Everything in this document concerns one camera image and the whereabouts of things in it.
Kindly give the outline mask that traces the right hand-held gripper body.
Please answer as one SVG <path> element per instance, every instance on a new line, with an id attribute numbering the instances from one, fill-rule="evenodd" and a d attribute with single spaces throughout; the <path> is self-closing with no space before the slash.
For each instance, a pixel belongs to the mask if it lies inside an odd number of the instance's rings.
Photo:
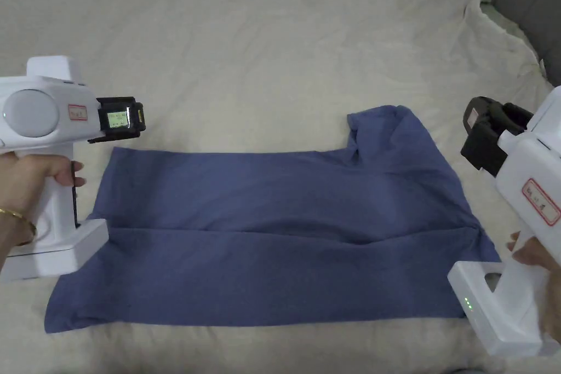
<path id="1" fill-rule="evenodd" d="M 504 131 L 507 159 L 495 187 L 520 219 L 515 250 L 536 237 L 560 263 L 560 88 L 554 88 L 521 134 Z M 549 274 L 512 257 L 503 262 L 458 261 L 448 281 L 486 352 L 492 356 L 551 356 L 559 349 L 541 331 L 539 312 Z"/>

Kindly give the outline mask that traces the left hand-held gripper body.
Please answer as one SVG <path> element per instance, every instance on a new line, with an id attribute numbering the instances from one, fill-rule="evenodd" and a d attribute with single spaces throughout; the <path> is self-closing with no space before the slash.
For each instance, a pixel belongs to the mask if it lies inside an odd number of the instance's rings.
<path id="1" fill-rule="evenodd" d="M 73 158 L 76 142 L 102 137 L 100 103 L 67 56 L 32 57 L 22 77 L 1 78 L 1 151 Z M 48 180 L 31 221 L 37 235 L 8 256 L 3 282 L 79 270 L 107 241 L 106 220 L 77 219 L 75 189 Z"/>

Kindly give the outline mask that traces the person's left hand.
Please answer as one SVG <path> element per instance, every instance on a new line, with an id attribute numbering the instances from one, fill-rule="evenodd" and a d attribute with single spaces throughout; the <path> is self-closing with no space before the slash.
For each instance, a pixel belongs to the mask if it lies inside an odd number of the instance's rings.
<path id="1" fill-rule="evenodd" d="M 1 225 L 21 221 L 13 213 L 29 220 L 48 179 L 63 187 L 83 187 L 86 180 L 74 178 L 73 165 L 78 171 L 83 168 L 83 164 L 58 155 L 1 155 L 1 210 L 8 212 L 1 214 Z"/>

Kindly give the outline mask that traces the person's right hand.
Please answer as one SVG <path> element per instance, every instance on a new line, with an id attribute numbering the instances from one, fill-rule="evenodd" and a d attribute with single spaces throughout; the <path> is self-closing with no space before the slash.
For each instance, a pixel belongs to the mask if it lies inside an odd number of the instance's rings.
<path id="1" fill-rule="evenodd" d="M 521 248 L 515 251 L 518 243 L 522 242 L 519 237 L 520 232 L 512 233 L 510 241 L 506 244 L 514 260 L 528 266 L 540 266 L 552 274 L 560 273 L 560 265 L 536 237 L 531 237 L 523 243 Z"/>

